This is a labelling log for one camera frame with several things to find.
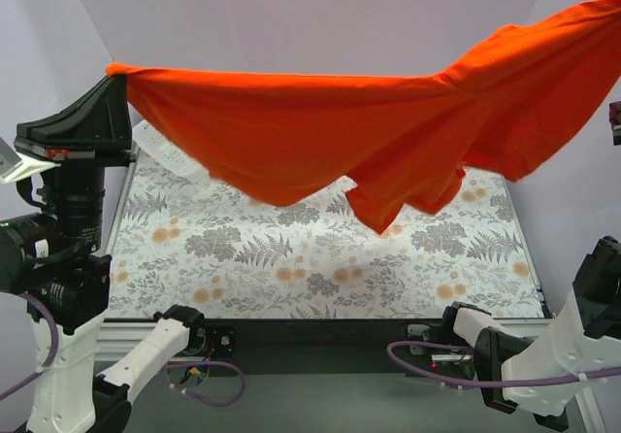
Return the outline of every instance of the floral pattern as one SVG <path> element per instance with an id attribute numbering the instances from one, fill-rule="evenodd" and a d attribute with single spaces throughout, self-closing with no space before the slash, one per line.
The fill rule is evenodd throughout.
<path id="1" fill-rule="evenodd" d="M 471 169 L 436 216 L 404 207 L 381 235 L 342 178 L 288 208 L 190 183 L 141 154 L 113 244 L 108 317 L 173 304 L 208 317 L 441 317 L 454 300 L 541 317 L 503 179 Z"/>

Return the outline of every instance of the black mount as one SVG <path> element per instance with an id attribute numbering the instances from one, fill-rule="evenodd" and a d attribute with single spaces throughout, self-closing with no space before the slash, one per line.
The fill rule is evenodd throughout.
<path id="1" fill-rule="evenodd" d="M 612 126 L 612 143 L 621 145 L 621 101 L 609 105 L 609 119 Z"/>
<path id="2" fill-rule="evenodd" d="M 621 244 L 611 237 L 600 239 L 584 258 L 573 292 L 585 336 L 621 339 Z"/>

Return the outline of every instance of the white tag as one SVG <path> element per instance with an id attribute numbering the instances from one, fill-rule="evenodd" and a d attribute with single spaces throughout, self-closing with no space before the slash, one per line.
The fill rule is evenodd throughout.
<path id="1" fill-rule="evenodd" d="M 35 242 L 35 255 L 37 258 L 48 258 L 49 244 L 46 239 Z"/>

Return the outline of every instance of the white wall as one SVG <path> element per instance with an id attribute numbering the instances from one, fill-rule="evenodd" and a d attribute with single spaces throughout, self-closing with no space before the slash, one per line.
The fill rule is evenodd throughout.
<path id="1" fill-rule="evenodd" d="M 584 0 L 538 0 L 536 21 Z M 621 82 L 606 103 L 621 100 Z M 565 148 L 521 183 L 510 187 L 544 294 L 559 311 L 575 273 L 598 239 L 621 239 L 621 149 L 612 145 L 606 103 Z M 559 123 L 562 123 L 562 112 Z M 596 390 L 609 432 L 619 430 L 621 380 Z"/>
<path id="2" fill-rule="evenodd" d="M 256 72 L 426 74 L 535 0 L 82 0 L 128 64 Z"/>
<path id="3" fill-rule="evenodd" d="M 0 0 L 0 50 L 0 137 L 8 142 L 17 123 L 62 110 L 104 76 L 110 61 L 80 0 Z M 108 184 L 113 200 L 118 184 Z M 0 185 L 0 205 L 1 218 L 31 211 L 14 186 Z M 0 360 L 0 391 L 34 369 L 25 306 L 6 295 L 0 295 Z M 0 431 L 13 431 L 31 406 L 31 389 L 0 403 Z"/>

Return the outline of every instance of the orange t-shirt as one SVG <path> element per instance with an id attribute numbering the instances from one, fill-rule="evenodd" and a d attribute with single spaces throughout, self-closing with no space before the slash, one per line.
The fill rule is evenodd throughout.
<path id="1" fill-rule="evenodd" d="M 568 142 L 621 75 L 621 0 L 503 27 L 433 76 L 108 74 L 215 177 L 285 206 L 347 175 L 354 213 L 380 232 L 405 203 L 439 211 L 464 165 L 516 181 Z"/>

